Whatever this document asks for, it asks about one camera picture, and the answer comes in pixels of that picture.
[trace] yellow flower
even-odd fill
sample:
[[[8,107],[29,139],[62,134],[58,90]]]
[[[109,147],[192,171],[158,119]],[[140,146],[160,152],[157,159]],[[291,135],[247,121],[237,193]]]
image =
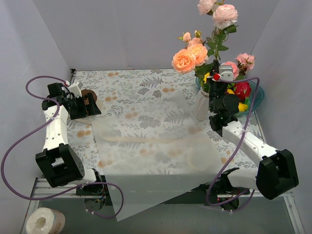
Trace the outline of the yellow flower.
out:
[[[208,77],[208,76],[210,76],[210,72],[208,72],[208,73],[205,75],[205,77],[204,77],[204,83],[206,83],[207,77]]]

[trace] green leaf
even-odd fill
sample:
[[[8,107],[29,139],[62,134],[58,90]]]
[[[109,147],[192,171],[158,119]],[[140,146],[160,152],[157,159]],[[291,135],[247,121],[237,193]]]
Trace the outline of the green leaf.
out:
[[[209,93],[209,84],[205,83],[203,85],[203,90],[204,90],[204,92]]]
[[[201,32],[199,30],[195,31],[195,37],[200,38],[201,37]]]
[[[249,97],[245,98],[244,104],[248,105],[247,110],[249,110]]]
[[[216,30],[213,30],[213,32],[211,33],[211,38],[214,40],[216,37]]]
[[[238,75],[238,77],[236,77],[236,79],[235,79],[235,80],[242,80],[242,79],[245,79],[245,77],[244,77],[244,76],[242,76],[242,75]]]
[[[197,66],[196,71],[195,71],[195,75],[197,77],[199,77],[198,75],[201,74],[201,75],[203,75],[202,78],[204,79],[205,74],[210,72],[211,68],[212,68],[212,66],[210,64],[203,64],[201,66]]]
[[[211,55],[213,55],[215,53],[215,51],[213,50],[213,49],[210,49],[210,50],[208,50],[208,56],[211,56]]]
[[[200,79],[204,79],[204,78],[205,78],[205,75],[203,75],[203,74],[198,74],[197,77],[200,78]]]
[[[210,37],[206,37],[206,41],[210,42],[210,41],[213,41],[213,40]]]
[[[225,28],[225,32],[226,34],[229,34],[229,33],[236,33],[236,27],[234,24],[230,25],[229,27]]]
[[[214,63],[213,63],[213,62],[212,62],[212,63],[209,63],[209,64],[206,64],[206,66],[205,66],[205,71],[204,71],[205,74],[207,74],[208,72],[210,72],[213,66],[214,66]]]
[[[206,43],[210,48],[215,49],[215,43],[212,41]]]
[[[219,51],[226,51],[226,50],[228,50],[229,48],[228,47],[226,47],[226,46],[224,46],[224,45],[218,45],[218,50]]]
[[[225,34],[218,34],[216,35],[216,43],[218,45],[222,45],[223,43],[223,40],[226,38],[226,35]]]

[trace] brown object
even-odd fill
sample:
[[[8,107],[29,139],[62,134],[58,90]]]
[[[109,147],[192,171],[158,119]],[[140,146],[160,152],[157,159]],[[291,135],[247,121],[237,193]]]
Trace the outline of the brown object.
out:
[[[83,90],[81,91],[81,94],[82,94],[82,97],[83,97],[83,100],[84,100],[84,104],[85,104],[85,105],[89,105],[89,99],[87,98],[87,96],[85,96],[85,95],[88,94],[88,93],[92,93],[92,96],[93,96],[94,101],[97,101],[97,99],[98,99],[98,97],[97,97],[97,95],[95,94],[94,91],[92,91],[92,90],[90,90],[90,89],[83,89]]]
[[[82,138],[84,136],[84,130],[80,130],[77,132],[77,137]]]
[[[130,118],[132,118],[132,114],[131,114],[131,113],[127,113],[127,114],[125,115],[125,117],[126,117],[127,119],[130,119]]]

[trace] translucent plastic sheet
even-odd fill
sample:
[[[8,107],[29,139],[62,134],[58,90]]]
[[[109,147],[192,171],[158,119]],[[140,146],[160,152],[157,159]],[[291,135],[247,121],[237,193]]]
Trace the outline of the translucent plastic sheet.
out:
[[[132,109],[92,123],[102,173],[124,193],[118,221],[212,180],[222,166],[181,93]],[[109,192],[117,211],[119,191]]]

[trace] orange rose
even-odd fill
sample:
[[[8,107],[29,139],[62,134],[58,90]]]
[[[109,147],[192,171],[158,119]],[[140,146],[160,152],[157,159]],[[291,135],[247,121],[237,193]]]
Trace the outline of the orange rose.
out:
[[[208,50],[202,44],[191,45],[187,48],[193,55],[195,55],[195,66],[201,66],[208,60]]]
[[[189,45],[188,46],[201,44],[201,43],[202,43],[202,41],[201,41],[200,38],[193,38],[192,40],[189,41]]]
[[[195,69],[196,57],[187,49],[182,49],[174,55],[172,66],[179,73],[187,73]]]

